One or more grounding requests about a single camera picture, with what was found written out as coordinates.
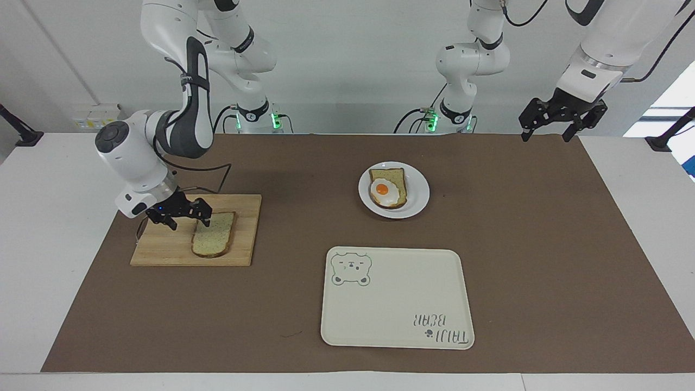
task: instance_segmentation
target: bear illustration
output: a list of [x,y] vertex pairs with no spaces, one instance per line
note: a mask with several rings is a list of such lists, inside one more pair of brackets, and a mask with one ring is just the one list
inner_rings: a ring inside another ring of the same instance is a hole
[[344,282],[357,282],[361,286],[369,284],[369,268],[372,267],[372,259],[368,255],[356,253],[335,254],[331,258],[333,277],[331,281],[335,285]]

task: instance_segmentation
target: brown table mat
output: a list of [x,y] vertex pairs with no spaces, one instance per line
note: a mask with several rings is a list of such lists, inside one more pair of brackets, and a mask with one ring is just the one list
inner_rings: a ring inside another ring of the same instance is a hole
[[[387,160],[426,176],[421,214],[361,204],[359,176]],[[130,267],[138,221],[118,214],[44,372],[695,372],[695,341],[579,140],[230,135],[189,163],[228,161],[223,192],[263,195],[252,266]],[[215,187],[221,174],[177,176]],[[325,344],[337,245],[456,251],[473,348]]]

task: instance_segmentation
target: egg yolk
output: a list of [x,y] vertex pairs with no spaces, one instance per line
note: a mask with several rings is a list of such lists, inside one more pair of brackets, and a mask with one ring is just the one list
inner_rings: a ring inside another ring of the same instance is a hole
[[389,187],[385,184],[380,183],[377,185],[377,193],[381,194],[382,196],[385,196],[389,193]]

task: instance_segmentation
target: slice of bread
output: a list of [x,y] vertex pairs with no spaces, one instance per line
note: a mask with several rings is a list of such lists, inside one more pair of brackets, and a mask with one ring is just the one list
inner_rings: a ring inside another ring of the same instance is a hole
[[400,195],[400,197],[398,197],[398,202],[395,205],[386,207],[384,205],[379,204],[376,201],[376,199],[374,199],[374,196],[372,195],[370,189],[369,196],[372,198],[372,201],[374,201],[376,205],[379,205],[384,209],[398,209],[405,205],[406,202],[408,202],[408,189],[405,187],[405,170],[403,170],[402,168],[373,168],[369,170],[369,178],[371,179],[371,182],[369,184],[370,187],[372,183],[374,183],[374,181],[379,178],[383,178],[387,181],[392,182],[398,188],[398,193]]
[[235,220],[235,212],[213,213],[209,227],[198,220],[191,245],[193,253],[202,258],[217,258],[226,254],[231,245]]

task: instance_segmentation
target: electrical outlet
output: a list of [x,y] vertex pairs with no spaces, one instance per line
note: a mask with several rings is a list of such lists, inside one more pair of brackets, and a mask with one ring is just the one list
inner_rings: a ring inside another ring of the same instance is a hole
[[72,119],[82,131],[98,131],[117,120],[126,118],[119,104],[100,104],[98,106],[77,105]]

